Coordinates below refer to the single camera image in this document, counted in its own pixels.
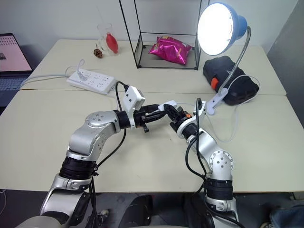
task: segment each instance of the floor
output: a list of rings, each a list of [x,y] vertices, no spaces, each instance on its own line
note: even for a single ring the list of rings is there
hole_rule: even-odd
[[[141,194],[136,193],[104,193],[96,197],[97,212],[109,209],[110,214],[102,227],[117,228],[124,211],[131,201]],[[1,228],[14,228],[26,219],[39,215],[40,206],[46,192],[7,190],[7,205],[0,215]],[[179,225],[188,226],[182,210],[181,193],[154,193],[151,225]],[[258,228],[267,221],[271,207],[289,208],[304,204],[304,201],[290,200],[292,193],[251,193],[237,194],[237,210],[240,222],[246,228]],[[4,197],[0,194],[0,208],[3,207]],[[85,219],[77,227],[86,225],[87,217],[92,208],[88,207]]]

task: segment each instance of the lamp shade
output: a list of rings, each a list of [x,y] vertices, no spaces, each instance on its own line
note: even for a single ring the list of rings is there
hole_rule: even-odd
[[[246,19],[237,15],[231,6],[220,2],[210,4],[199,19],[199,45],[208,55],[221,54],[240,39],[246,29]]]

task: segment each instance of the laptop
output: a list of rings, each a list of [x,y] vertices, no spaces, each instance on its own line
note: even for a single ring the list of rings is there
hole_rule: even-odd
[[[0,34],[0,107],[6,107],[33,72],[12,33]]]

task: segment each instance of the laptop keyboard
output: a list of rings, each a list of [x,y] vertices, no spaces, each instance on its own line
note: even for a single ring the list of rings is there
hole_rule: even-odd
[[[19,90],[25,78],[0,78],[0,91]]]

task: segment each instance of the black cable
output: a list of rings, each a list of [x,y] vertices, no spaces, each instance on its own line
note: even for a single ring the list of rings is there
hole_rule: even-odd
[[[189,151],[190,151],[190,148],[191,148],[191,146],[194,144],[195,141],[196,141],[196,140],[193,139],[193,140],[189,143],[189,145],[188,145],[188,147],[187,147],[186,154],[185,154],[185,162],[186,162],[186,166],[187,166],[187,168],[188,168],[188,170],[189,170],[190,172],[192,172],[193,174],[195,174],[195,175],[201,177],[201,178],[204,180],[204,179],[205,179],[205,175],[199,174],[198,172],[194,171],[194,170],[189,166],[189,161],[188,161]]]
[[[93,195],[93,209],[94,209],[94,227],[98,228],[98,216],[97,216],[97,210],[96,210],[96,192],[95,192],[95,185],[94,185],[94,178],[92,177],[91,181],[92,186],[92,195]]]
[[[201,99],[200,98],[197,98],[196,99],[196,107],[195,107],[195,112],[196,112],[196,155],[197,155],[197,157],[198,157],[198,160],[199,160],[199,162],[200,162],[200,164],[201,164],[201,166],[202,166],[202,168],[203,168],[203,170],[204,170],[204,172],[205,172],[205,174],[206,174],[206,169],[205,169],[205,167],[204,167],[204,164],[202,163],[202,161],[201,161],[201,158],[200,158],[200,151],[199,151],[199,140],[200,140],[200,120],[199,120],[199,102],[201,102]],[[204,181],[203,181],[203,183],[202,183],[202,185],[200,186],[200,188],[190,197],[190,203],[192,204],[192,206],[193,206],[193,208],[195,208],[195,206],[194,206],[194,204],[193,204],[193,202],[192,202],[192,197],[194,196],[194,195],[196,195],[196,194],[199,194],[200,193],[200,191],[204,188],[204,195],[203,195],[203,201],[204,201],[204,204],[205,204],[205,207],[207,208],[207,210],[213,215],[213,216],[218,216],[218,217],[220,217],[220,218],[222,218],[222,219],[225,219],[225,220],[227,220],[227,221],[230,221],[230,222],[232,222],[232,223],[234,223],[234,224],[236,224],[236,225],[238,225],[239,227],[241,227],[241,228],[245,228],[241,223],[239,223],[238,221],[236,221],[236,220],[234,220],[234,219],[231,219],[231,218],[229,218],[228,216],[225,216],[225,215],[222,215],[222,214],[220,214],[220,213],[218,213],[218,212],[216,212],[216,211],[214,211],[214,210],[212,210],[210,207],[209,207],[209,205],[207,204],[207,202],[206,202],[206,194],[207,194],[207,188],[206,188],[206,186],[204,186],[205,185],[205,180],[206,180],[206,178],[204,177],[203,178],[204,179]]]
[[[122,106],[120,104],[119,95],[118,95],[118,89],[117,89],[118,84],[122,84],[124,86],[125,90],[127,89],[126,87],[128,85],[126,85],[125,83],[123,83],[121,81],[117,81],[116,84],[115,84],[115,93],[116,93],[116,98],[117,98],[117,102],[118,102],[118,106],[119,106],[119,111],[122,111],[123,109],[122,109]],[[124,129],[124,131],[123,131],[123,138],[120,141],[120,143],[118,144],[118,146],[108,156],[106,156],[101,162],[99,162],[99,164],[97,165],[98,167],[101,166],[108,158],[110,158],[120,148],[120,146],[124,142],[124,139],[125,139],[126,135],[127,135],[127,130]]]
[[[206,172],[205,166],[204,166],[204,164],[203,164],[203,162],[200,158],[200,150],[199,150],[199,146],[200,146],[200,144],[199,144],[200,143],[200,137],[199,137],[200,136],[199,103],[201,103],[201,99],[197,98],[196,99],[196,107],[195,107],[195,112],[196,112],[196,114],[195,114],[195,116],[196,116],[196,156],[197,156],[197,158],[200,162],[201,167],[204,170],[204,175],[206,175],[207,172]]]
[[[121,82],[121,81],[117,81],[116,84],[115,84],[115,93],[116,93],[116,98],[117,98],[117,102],[118,102],[118,106],[119,106],[119,111],[122,111],[123,109],[122,109],[122,106],[120,104],[118,89],[117,89],[118,84],[123,85],[125,90],[127,90],[127,88],[129,86],[126,85],[125,83]],[[110,158],[120,148],[120,146],[124,142],[126,134],[127,134],[127,130],[124,129],[123,138],[122,138],[121,142],[118,144],[118,146],[108,156],[106,156],[100,163],[98,163],[98,165],[97,165],[98,167],[100,165],[102,165],[108,158]],[[86,227],[90,226],[90,227],[93,227],[93,228],[98,228],[98,215],[97,215],[97,211],[96,211],[96,192],[95,192],[95,185],[94,185],[93,177],[92,177],[92,181],[89,185],[89,191],[90,191],[90,198],[91,198],[91,204],[92,204],[92,214],[91,214],[90,220],[89,220]]]
[[[294,200],[296,200],[296,197],[295,197],[295,194],[294,194],[294,192],[292,192],[292,194],[293,194]]]
[[[108,156],[106,156],[101,162],[99,162],[99,164],[97,165],[98,167],[99,166],[101,166],[108,158],[110,158],[118,149],[119,149],[119,147],[123,144],[123,142],[124,142],[124,139],[125,139],[125,136],[126,136],[126,134],[127,134],[127,130],[126,129],[124,129],[124,131],[123,131],[123,138],[122,138],[122,140],[120,141],[120,143],[119,143],[119,145],[108,155]]]
[[[89,184],[89,192],[90,192],[90,200],[91,200],[91,204],[92,204],[92,213],[91,213],[91,216],[90,216],[90,219],[89,221],[87,222],[85,228],[92,228],[93,227],[93,221],[94,221],[94,206],[93,206],[93,191],[92,191],[92,185],[91,183]]]
[[[118,102],[118,106],[119,106],[119,111],[122,111],[122,106],[120,104],[120,100],[119,100],[119,96],[118,96],[118,84],[121,84],[123,85],[124,87],[127,86],[125,83],[121,82],[121,81],[117,81],[116,84],[115,84],[115,93],[116,93],[116,98],[117,98],[117,102]]]

